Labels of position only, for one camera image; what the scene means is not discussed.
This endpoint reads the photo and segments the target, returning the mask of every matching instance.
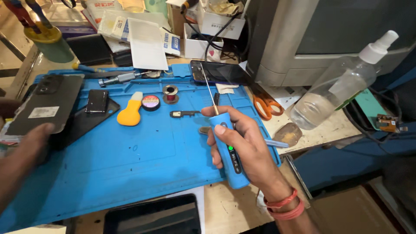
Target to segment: white box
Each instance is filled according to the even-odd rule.
[[[198,29],[198,25],[191,24],[196,30]],[[208,46],[208,42],[204,40],[193,40],[191,36],[193,34],[197,34],[194,30],[187,24],[183,24],[183,38],[185,40],[185,58],[193,58],[193,59],[204,59],[205,58],[205,50]],[[214,42],[214,44],[218,46],[223,46],[224,42],[223,39],[218,37],[219,42]]]
[[[239,17],[241,17],[241,15],[237,16],[218,36],[238,40],[245,24],[245,20],[239,19]],[[201,1],[199,1],[196,19],[198,21],[199,31],[202,34],[214,36],[227,24],[231,17],[205,12],[201,5]]]

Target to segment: yellow cleaning brush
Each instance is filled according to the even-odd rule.
[[[117,122],[125,126],[134,126],[140,122],[139,109],[141,107],[141,100],[143,99],[142,92],[135,92],[127,104],[127,107],[120,111],[117,115]]]

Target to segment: copper wire spool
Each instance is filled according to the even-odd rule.
[[[173,105],[179,101],[179,96],[176,95],[178,93],[178,87],[175,85],[167,85],[163,87],[163,101],[166,104]]]

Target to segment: blue silicone repair mat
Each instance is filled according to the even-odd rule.
[[[154,112],[139,110],[140,123],[134,127],[118,124],[115,113],[66,149],[54,153],[25,181],[14,201],[0,217],[0,232],[66,219],[90,212],[211,184],[226,179],[224,171],[212,164],[207,136],[199,127],[209,126],[201,114],[169,117],[170,111],[201,110],[212,101],[205,85],[193,84],[188,64],[173,65],[175,73],[164,78],[143,79],[153,84],[118,84],[106,89],[109,96],[126,108],[131,95],[140,91],[156,95],[161,106]],[[49,74],[74,74],[55,70]],[[162,87],[175,82],[179,102],[162,100]],[[79,106],[87,102],[88,91],[100,89],[96,79],[85,80],[79,93]],[[220,105],[230,105],[255,119],[266,139],[270,139],[244,87],[235,94],[221,95]],[[280,165],[274,147],[273,159]]]

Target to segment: red thread bracelet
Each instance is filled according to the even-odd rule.
[[[292,195],[288,196],[287,198],[283,199],[280,202],[267,202],[267,199],[264,197],[263,201],[264,204],[266,204],[267,207],[267,211],[269,212],[269,214],[276,220],[291,220],[294,218],[297,218],[298,216],[300,216],[303,211],[305,210],[305,204],[303,203],[303,201],[299,198],[299,204],[296,208],[294,208],[293,210],[286,212],[286,213],[275,213],[273,212],[273,210],[271,208],[282,208],[284,205],[289,204],[291,201],[293,201],[293,199],[295,199],[297,197],[297,190],[295,188],[293,188],[293,193]]]
[[[291,220],[299,217],[303,213],[303,211],[305,210],[305,205],[303,204],[303,201],[299,199],[299,205],[289,212],[275,213],[270,208],[267,208],[267,210],[269,214],[276,220]]]
[[[282,208],[284,205],[289,204],[293,199],[295,199],[297,197],[297,190],[294,187],[292,187],[292,189],[293,189],[292,195],[286,197],[282,201],[280,201],[280,202],[270,202],[269,203],[269,202],[267,202],[266,197],[265,197],[263,199],[264,204],[266,204],[267,208],[278,208],[278,209]]]

